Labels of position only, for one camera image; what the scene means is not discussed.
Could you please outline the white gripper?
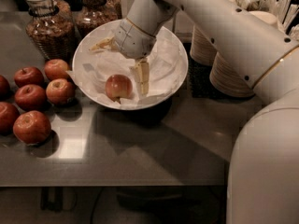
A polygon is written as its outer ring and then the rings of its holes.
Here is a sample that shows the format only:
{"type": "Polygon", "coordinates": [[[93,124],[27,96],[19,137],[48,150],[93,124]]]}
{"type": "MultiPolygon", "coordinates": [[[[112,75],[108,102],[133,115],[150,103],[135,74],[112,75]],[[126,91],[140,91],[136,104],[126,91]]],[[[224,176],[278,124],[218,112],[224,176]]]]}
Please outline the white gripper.
{"type": "Polygon", "coordinates": [[[134,66],[130,67],[130,72],[138,93],[147,95],[150,86],[150,65],[145,57],[150,55],[155,43],[155,36],[147,35],[129,20],[123,19],[114,31],[114,37],[100,40],[90,47],[90,51],[115,50],[117,48],[124,57],[139,59],[135,61],[134,66]]]}

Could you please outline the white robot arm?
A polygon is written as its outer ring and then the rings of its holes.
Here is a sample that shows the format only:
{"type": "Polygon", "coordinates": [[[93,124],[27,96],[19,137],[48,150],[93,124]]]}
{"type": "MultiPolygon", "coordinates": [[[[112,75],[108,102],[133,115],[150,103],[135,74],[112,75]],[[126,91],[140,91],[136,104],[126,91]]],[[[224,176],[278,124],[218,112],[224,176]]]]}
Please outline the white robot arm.
{"type": "Polygon", "coordinates": [[[150,54],[182,10],[263,100],[235,141],[227,224],[299,224],[299,43],[228,0],[135,0],[114,35],[97,43],[127,58],[150,54]]]}

